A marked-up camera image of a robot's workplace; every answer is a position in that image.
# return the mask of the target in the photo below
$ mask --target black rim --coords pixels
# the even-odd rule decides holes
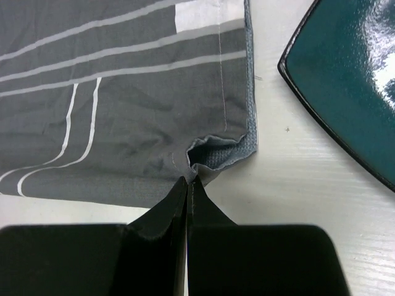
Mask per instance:
[[[310,6],[309,10],[303,17],[302,21],[300,24],[297,26],[295,32],[292,35],[292,38],[290,39],[288,45],[286,46],[283,54],[281,55],[280,61],[277,64],[277,69],[280,73],[280,75],[283,77],[285,82],[288,84],[288,86],[291,88],[292,92],[296,95],[296,97],[299,99],[299,101],[302,103],[302,105],[307,109],[307,111],[310,113],[311,116],[315,119],[316,122],[331,136],[332,139],[334,139],[354,160],[356,160],[363,168],[365,168],[371,175],[373,175],[377,180],[379,180],[381,183],[383,183],[386,187],[388,187],[390,190],[395,192],[395,185],[391,183],[388,179],[380,175],[377,171],[375,171],[367,162],[365,162],[363,159],[361,159],[358,154],[351,148],[349,147],[320,117],[320,115],[310,106],[310,104],[306,101],[306,99],[303,96],[303,93],[297,88],[295,85],[293,79],[291,78],[291,75],[288,72],[288,69],[286,67],[286,59],[288,57],[288,54],[298,37],[300,31],[303,29],[304,25],[308,21],[310,15],[314,13],[315,8],[320,4],[321,0],[315,0],[313,4]]]

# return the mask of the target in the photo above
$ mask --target white table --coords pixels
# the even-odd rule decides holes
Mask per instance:
[[[259,152],[208,187],[240,224],[312,223],[333,239],[353,295],[395,295],[395,194],[332,140],[277,72],[312,0],[251,0]],[[129,223],[142,208],[2,196],[0,227]]]

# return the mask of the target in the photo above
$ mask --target teal glossy object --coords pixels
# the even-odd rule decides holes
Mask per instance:
[[[395,191],[395,0],[319,0],[278,69],[314,118]]]

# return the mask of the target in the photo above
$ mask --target striped cloth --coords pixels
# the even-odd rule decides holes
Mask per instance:
[[[0,2],[0,192],[152,207],[257,145],[243,0]]]

